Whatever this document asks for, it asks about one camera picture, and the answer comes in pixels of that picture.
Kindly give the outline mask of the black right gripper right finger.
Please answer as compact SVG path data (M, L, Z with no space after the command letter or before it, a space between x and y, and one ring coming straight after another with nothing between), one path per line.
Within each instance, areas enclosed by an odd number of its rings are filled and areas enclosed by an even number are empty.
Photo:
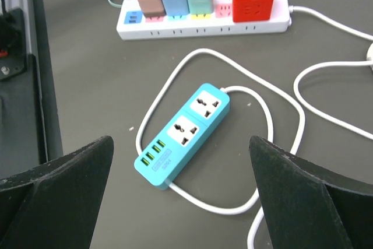
M249 154L274 248L372 248L372 185L260 136Z

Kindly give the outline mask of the teal power strip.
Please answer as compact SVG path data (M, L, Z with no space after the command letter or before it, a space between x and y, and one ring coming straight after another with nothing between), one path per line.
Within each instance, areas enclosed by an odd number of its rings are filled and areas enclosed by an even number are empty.
M229 109L227 93L202 84L136 158L135 170L154 187L167 189Z

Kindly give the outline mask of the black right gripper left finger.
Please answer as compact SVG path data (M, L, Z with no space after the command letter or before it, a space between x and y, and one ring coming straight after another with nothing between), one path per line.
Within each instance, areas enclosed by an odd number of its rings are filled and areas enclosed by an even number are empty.
M89 248L113 155L103 136L1 179L1 248Z

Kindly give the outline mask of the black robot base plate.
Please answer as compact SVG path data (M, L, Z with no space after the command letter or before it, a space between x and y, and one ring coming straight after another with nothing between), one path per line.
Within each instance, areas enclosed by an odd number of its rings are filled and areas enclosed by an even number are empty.
M63 155L43 0L1 0L1 177Z

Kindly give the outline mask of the brown dual USB charger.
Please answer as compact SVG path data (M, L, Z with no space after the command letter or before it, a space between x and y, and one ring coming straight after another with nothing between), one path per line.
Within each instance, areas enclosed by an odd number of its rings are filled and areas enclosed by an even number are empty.
M162 0L137 0L145 17L165 16Z

